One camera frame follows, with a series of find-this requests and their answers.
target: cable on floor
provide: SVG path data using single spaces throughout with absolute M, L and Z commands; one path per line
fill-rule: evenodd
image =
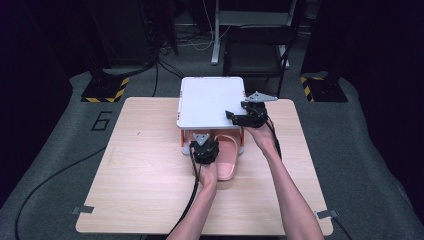
M 19 238 L 19 228 L 18 228 L 19 227 L 19 218 L 21 216 L 22 210 L 24 209 L 25 205 L 27 204 L 27 202 L 29 201 L 29 199 L 32 197 L 32 195 L 34 195 L 34 193 L 38 189 L 40 189 L 45 183 L 47 183 L 48 181 L 50 181 L 52 178 L 56 177 L 57 175 L 61 174 L 64 171 L 68 170 L 69 168 L 71 168 L 71 167 L 73 167 L 73 166 L 75 166 L 75 165 L 77 165 L 79 163 L 82 163 L 82 162 L 84 162 L 84 161 L 86 161 L 86 160 L 88 160 L 88 159 L 90 159 L 92 157 L 94 157 L 95 155 L 99 154 L 100 152 L 104 151 L 105 149 L 106 149 L 106 147 L 100 148 L 99 150 L 95 151 L 94 153 L 92 153 L 92 154 L 90 154 L 90 155 L 82 158 L 81 160 L 78 160 L 78 161 L 76 161 L 76 162 L 74 162 L 74 163 L 72 163 L 72 164 L 70 164 L 70 165 L 62 168 L 61 170 L 55 172 L 54 174 L 50 175 L 50 177 L 48 177 L 47 179 L 45 179 L 43 182 L 41 182 L 40 184 L 38 184 L 37 187 L 35 187 L 28 194 L 28 196 L 25 198 L 24 202 L 22 203 L 21 207 L 19 208 L 18 214 L 17 214 L 16 219 L 15 219 L 15 229 L 14 229 L 14 231 L 15 231 L 15 239 L 16 240 L 19 240 L 20 239 Z
M 165 62 L 164 60 L 162 60 L 160 58 L 158 59 L 158 62 L 168 72 L 174 74 L 175 76 L 177 76 L 179 78 L 185 78 L 185 74 L 181 70 L 179 70 L 178 68 L 172 66 L 171 64 Z

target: black chair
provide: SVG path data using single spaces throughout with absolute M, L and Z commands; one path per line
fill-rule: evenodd
M 264 87 L 256 87 L 246 93 L 259 91 L 276 97 L 280 96 L 284 72 L 286 70 L 289 51 L 296 41 L 297 31 L 288 25 L 244 25 L 232 28 L 225 39 L 223 76 L 243 78 L 245 87 L 247 79 L 262 79 L 264 86 L 270 78 L 278 78 L 278 86 L 272 87 L 274 92 Z M 280 53 L 279 46 L 285 45 Z

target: hand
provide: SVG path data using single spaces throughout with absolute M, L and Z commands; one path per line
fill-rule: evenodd
M 271 120 L 268 120 L 268 124 L 273 126 Z M 256 145 L 258 145 L 262 152 L 265 150 L 270 150 L 270 148 L 276 150 L 274 144 L 274 135 L 272 134 L 271 129 L 269 129 L 267 124 L 262 125 L 260 128 L 246 127 L 244 129 L 252 135 Z
M 212 162 L 211 164 L 196 163 L 196 169 L 198 174 L 200 174 L 200 183 L 204 187 L 210 184 L 216 184 L 218 182 L 218 170 L 215 162 Z

